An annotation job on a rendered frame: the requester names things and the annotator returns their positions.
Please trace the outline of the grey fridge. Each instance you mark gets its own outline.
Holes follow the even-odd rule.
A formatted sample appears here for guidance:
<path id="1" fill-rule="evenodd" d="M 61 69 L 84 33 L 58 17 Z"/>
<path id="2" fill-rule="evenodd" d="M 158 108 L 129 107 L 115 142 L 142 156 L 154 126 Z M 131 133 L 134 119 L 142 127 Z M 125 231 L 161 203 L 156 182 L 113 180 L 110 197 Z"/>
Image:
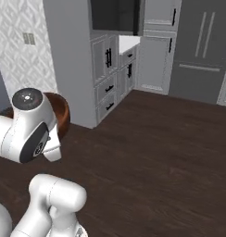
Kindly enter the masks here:
<path id="1" fill-rule="evenodd" d="M 169 95 L 215 105 L 226 72 L 226 0 L 182 0 Z"/>

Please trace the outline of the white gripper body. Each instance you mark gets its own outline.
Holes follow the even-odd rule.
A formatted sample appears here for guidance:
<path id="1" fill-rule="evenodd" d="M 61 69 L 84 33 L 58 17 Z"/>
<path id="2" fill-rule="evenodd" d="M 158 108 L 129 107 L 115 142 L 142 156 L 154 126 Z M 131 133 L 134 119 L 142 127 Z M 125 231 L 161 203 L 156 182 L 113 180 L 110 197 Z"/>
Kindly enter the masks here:
<path id="1" fill-rule="evenodd" d="M 43 155 L 50 161 L 55 162 L 61 158 L 61 151 L 60 151 L 60 141 L 58 138 L 58 127 L 57 125 L 49 133 L 48 141 L 44 147 Z"/>

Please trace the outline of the grey tall cupboard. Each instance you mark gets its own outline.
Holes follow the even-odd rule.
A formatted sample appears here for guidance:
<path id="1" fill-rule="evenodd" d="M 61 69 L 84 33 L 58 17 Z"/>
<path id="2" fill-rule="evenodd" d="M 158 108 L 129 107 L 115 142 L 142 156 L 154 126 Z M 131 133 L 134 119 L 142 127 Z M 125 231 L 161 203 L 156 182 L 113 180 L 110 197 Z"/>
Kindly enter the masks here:
<path id="1" fill-rule="evenodd" d="M 145 0 L 137 89 L 168 94 L 182 0 Z"/>

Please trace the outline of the black built-in oven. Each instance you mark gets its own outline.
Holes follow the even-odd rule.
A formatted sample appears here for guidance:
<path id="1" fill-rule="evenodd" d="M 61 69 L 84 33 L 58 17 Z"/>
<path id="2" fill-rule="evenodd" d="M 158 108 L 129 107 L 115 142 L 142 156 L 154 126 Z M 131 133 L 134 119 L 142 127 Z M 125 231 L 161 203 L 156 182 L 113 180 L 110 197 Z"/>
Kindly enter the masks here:
<path id="1" fill-rule="evenodd" d="M 138 35 L 144 0 L 90 0 L 92 27 L 96 31 L 128 32 Z"/>

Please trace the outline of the grey wall switch plate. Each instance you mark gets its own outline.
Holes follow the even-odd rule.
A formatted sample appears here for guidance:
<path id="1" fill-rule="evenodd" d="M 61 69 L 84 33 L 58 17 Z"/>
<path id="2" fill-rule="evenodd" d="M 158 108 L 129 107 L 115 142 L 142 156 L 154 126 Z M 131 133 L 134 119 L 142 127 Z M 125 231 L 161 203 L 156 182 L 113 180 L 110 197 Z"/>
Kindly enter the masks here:
<path id="1" fill-rule="evenodd" d="M 22 35 L 25 44 L 35 45 L 34 35 L 32 33 L 23 32 Z"/>

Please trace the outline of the grey cupboard run with drawers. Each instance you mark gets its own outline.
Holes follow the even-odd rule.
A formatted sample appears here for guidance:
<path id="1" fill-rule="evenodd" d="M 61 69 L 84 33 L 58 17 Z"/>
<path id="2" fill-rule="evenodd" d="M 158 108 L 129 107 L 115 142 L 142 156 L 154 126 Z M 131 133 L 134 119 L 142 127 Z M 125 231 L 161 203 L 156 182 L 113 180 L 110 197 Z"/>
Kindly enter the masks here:
<path id="1" fill-rule="evenodd" d="M 90 0 L 44 0 L 44 13 L 59 93 L 70 121 L 96 127 L 135 84 L 136 44 L 128 32 L 96 31 Z"/>

